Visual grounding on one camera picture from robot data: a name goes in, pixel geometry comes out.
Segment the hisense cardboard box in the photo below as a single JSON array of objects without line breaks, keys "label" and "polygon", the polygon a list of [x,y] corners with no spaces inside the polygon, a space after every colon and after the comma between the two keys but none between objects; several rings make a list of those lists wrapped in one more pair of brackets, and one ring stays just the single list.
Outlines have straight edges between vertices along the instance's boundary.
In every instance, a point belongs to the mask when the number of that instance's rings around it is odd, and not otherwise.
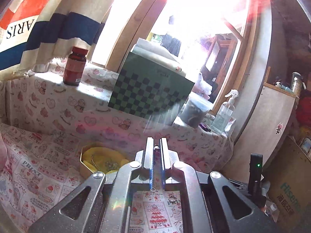
[{"label": "hisense cardboard box", "polygon": [[268,196],[279,210],[277,224],[284,232],[310,232],[310,159],[286,137],[265,171]]}]

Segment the gold bangle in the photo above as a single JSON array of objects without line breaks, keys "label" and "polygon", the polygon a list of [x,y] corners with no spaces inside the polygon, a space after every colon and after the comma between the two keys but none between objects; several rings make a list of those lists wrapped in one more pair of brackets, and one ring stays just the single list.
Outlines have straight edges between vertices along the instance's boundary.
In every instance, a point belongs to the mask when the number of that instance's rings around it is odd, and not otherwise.
[{"label": "gold bangle", "polygon": [[100,154],[93,154],[91,156],[91,162],[97,170],[102,172],[106,172],[106,159],[103,155]]}]

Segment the yellow cloth in box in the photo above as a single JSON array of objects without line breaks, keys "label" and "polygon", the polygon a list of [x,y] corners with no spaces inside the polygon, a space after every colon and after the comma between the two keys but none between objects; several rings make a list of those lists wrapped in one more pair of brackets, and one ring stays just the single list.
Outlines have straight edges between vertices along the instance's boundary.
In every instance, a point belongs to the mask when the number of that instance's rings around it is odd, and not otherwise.
[{"label": "yellow cloth in box", "polygon": [[118,171],[123,165],[129,163],[129,161],[118,151],[109,149],[106,147],[91,147],[82,153],[82,163],[91,171],[95,173],[98,171],[91,162],[91,156],[93,154],[103,155],[106,159],[106,172],[104,174],[110,174]]}]

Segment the octagonal cardboard box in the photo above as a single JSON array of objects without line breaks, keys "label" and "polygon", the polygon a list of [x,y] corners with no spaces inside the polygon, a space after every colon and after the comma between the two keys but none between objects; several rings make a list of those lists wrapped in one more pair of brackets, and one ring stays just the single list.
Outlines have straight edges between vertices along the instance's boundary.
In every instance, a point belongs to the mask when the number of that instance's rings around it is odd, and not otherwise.
[{"label": "octagonal cardboard box", "polygon": [[96,171],[104,174],[117,172],[129,160],[119,151],[106,147],[100,142],[82,147],[79,157],[79,173],[85,179]]}]

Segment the white panel board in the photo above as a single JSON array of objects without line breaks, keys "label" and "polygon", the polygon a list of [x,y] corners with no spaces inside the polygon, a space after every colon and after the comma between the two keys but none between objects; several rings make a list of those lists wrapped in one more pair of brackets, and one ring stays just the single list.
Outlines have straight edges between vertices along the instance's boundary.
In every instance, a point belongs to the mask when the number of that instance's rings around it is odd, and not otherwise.
[{"label": "white panel board", "polygon": [[256,107],[234,146],[233,156],[222,169],[227,178],[248,182],[251,153],[263,155],[263,170],[266,170],[288,135],[298,97],[268,84],[269,74],[270,67]]}]

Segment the clear spray bottle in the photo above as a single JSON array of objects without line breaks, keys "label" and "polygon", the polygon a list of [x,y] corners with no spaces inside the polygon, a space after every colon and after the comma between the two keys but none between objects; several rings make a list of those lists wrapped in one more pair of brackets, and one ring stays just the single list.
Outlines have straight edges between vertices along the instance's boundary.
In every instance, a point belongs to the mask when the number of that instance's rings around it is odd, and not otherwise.
[{"label": "clear spray bottle", "polygon": [[239,92],[237,90],[231,90],[227,95],[225,95],[226,102],[221,104],[217,115],[215,116],[210,129],[216,133],[222,134],[225,131],[225,128],[230,121],[233,112],[235,111],[235,100],[239,96]]}]

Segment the grey translucent container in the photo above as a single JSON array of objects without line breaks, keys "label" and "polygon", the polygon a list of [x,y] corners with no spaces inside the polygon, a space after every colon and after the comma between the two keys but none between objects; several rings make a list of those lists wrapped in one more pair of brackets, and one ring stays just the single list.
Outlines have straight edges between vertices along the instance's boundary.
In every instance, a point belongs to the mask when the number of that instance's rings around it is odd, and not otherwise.
[{"label": "grey translucent container", "polygon": [[189,98],[180,118],[188,126],[197,128],[211,108],[212,104],[208,100],[202,102],[201,100]]}]

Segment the teddy bear print cloth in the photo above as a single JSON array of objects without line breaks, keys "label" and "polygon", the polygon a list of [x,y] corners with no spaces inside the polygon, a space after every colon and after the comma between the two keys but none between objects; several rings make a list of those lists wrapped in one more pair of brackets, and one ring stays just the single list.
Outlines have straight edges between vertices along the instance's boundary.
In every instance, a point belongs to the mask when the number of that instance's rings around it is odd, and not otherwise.
[{"label": "teddy bear print cloth", "polygon": [[1,73],[1,122],[53,135],[61,144],[70,134],[88,142],[135,154],[148,137],[166,138],[181,160],[203,172],[219,170],[233,155],[232,140],[176,118],[165,125],[159,117],[141,117],[108,106],[117,73],[87,64],[78,86],[63,83],[64,64],[56,61],[46,73],[17,77]]}]

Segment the green checkered gift box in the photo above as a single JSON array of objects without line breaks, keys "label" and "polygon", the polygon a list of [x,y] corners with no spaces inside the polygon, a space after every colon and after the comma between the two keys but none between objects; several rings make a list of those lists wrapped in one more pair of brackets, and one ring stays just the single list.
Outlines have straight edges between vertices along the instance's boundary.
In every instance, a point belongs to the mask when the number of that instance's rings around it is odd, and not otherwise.
[{"label": "green checkered gift box", "polygon": [[194,84],[186,78],[174,55],[159,44],[140,38],[123,63],[108,106],[172,125]]}]

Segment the red brown pill bottle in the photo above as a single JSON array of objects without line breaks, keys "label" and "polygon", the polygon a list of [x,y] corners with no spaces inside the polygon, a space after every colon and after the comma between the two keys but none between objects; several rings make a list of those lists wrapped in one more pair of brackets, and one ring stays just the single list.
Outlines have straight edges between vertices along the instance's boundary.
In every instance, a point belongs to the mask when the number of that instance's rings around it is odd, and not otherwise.
[{"label": "red brown pill bottle", "polygon": [[88,50],[73,47],[70,53],[63,74],[63,83],[71,86],[78,86],[83,75]]}]

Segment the striped curtain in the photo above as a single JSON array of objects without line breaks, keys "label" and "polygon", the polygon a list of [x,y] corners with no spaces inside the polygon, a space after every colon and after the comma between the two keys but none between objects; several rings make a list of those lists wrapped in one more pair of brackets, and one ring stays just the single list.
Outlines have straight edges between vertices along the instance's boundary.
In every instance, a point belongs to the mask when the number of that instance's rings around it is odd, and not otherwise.
[{"label": "striped curtain", "polygon": [[13,0],[1,19],[1,79],[67,57],[72,47],[92,52],[114,0]]}]

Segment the wooden window frame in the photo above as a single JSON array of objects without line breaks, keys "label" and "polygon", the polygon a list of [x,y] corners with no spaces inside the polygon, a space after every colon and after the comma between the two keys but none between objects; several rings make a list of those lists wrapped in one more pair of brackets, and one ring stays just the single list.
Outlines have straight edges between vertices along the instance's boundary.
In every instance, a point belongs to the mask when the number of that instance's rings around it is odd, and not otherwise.
[{"label": "wooden window frame", "polygon": [[212,85],[217,113],[253,41],[257,0],[115,0],[92,60],[120,72],[139,39],[170,52],[189,80],[202,74]]}]

